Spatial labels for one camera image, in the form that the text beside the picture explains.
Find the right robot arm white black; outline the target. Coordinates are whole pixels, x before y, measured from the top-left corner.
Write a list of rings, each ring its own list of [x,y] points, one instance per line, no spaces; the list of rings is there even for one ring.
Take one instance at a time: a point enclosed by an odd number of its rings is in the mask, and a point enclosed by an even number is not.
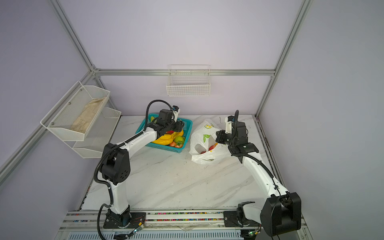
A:
[[[245,227],[258,223],[270,237],[299,230],[301,198],[289,192],[264,164],[259,149],[248,140],[246,124],[229,116],[225,130],[218,131],[216,136],[216,141],[228,146],[231,156],[238,158],[251,173],[262,192],[260,198],[238,204],[237,224]]]

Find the white lemon print plastic bag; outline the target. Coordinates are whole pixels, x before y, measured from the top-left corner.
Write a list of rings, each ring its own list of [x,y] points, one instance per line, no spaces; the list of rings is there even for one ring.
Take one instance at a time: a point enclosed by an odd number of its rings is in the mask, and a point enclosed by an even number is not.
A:
[[[197,126],[190,138],[189,153],[192,162],[199,165],[216,165],[231,156],[226,145],[216,142],[216,132],[220,130],[211,119],[205,119]],[[212,145],[217,146],[209,151]]]

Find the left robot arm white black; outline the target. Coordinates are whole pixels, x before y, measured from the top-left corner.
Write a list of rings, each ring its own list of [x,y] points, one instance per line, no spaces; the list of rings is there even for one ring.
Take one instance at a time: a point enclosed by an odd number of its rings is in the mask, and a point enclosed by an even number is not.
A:
[[[131,172],[130,157],[167,132],[180,132],[184,122],[178,120],[179,113],[179,107],[172,106],[169,110],[161,110],[158,117],[148,123],[149,113],[146,112],[145,126],[142,131],[119,144],[105,145],[102,158],[94,173],[94,181],[107,186],[110,203],[103,206],[108,208],[108,217],[114,220],[119,228],[128,226],[132,218],[126,188],[122,186]]]

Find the yellow fake banana bunch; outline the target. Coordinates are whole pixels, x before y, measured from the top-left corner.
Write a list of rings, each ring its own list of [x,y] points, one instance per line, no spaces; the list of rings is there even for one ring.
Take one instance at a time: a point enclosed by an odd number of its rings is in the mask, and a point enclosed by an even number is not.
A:
[[[167,146],[171,144],[177,136],[183,136],[183,135],[184,135],[183,130],[180,133],[169,131],[165,135],[153,141],[152,143]]]

